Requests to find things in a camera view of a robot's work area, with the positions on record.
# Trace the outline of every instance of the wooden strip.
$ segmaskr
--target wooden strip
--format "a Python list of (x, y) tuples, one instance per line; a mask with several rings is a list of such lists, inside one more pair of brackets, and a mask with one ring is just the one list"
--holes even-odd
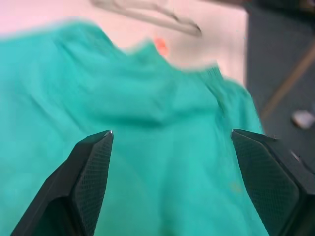
[(270, 113), (275, 109), (281, 99), (291, 90), (294, 84), (302, 77), (306, 70), (310, 67), (315, 60), (315, 40), (311, 48), (305, 53), (299, 63), (295, 66), (290, 75), (280, 84), (273, 95), (268, 99), (262, 112), (260, 113), (261, 119), (266, 119)]

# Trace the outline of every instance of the teal shirt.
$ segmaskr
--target teal shirt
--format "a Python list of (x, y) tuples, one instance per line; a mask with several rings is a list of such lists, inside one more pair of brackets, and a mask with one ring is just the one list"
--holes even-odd
[(96, 236), (267, 236), (230, 135), (262, 132), (216, 65), (181, 71), (76, 22), (0, 42), (0, 235), (84, 137), (115, 140)]

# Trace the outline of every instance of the gray carpet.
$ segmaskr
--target gray carpet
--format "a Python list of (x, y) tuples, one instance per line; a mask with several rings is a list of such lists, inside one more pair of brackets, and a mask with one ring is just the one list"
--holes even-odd
[[(268, 97), (290, 73), (315, 38), (311, 24), (246, 4), (249, 13), (247, 88), (260, 112)], [(296, 109), (315, 101), (315, 64), (263, 122), (265, 132), (286, 146), (315, 170), (315, 128), (302, 131), (292, 125)]]

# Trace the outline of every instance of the white object on floor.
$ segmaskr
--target white object on floor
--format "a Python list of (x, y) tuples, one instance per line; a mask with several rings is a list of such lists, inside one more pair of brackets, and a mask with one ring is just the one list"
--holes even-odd
[(315, 123), (315, 116), (308, 111), (296, 111), (292, 120), (301, 129), (309, 129)]
[[(120, 48), (132, 48), (148, 38), (162, 38), (168, 49), (165, 57), (174, 66), (196, 70), (217, 62), (223, 75), (245, 84), (248, 16), (244, 9), (198, 0), (168, 0), (164, 7), (192, 19), (203, 36), (192, 37), (104, 11), (93, 7), (89, 0), (2, 0), (0, 35), (80, 17), (99, 25)], [(148, 14), (163, 18), (154, 12)]]

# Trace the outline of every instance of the teal cloth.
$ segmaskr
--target teal cloth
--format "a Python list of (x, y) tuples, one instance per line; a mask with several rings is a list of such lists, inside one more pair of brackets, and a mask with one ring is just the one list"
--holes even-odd
[(262, 132), (216, 65), (181, 71), (72, 22), (0, 43), (0, 235), (87, 135), (114, 131), (96, 236), (266, 236), (230, 135)]

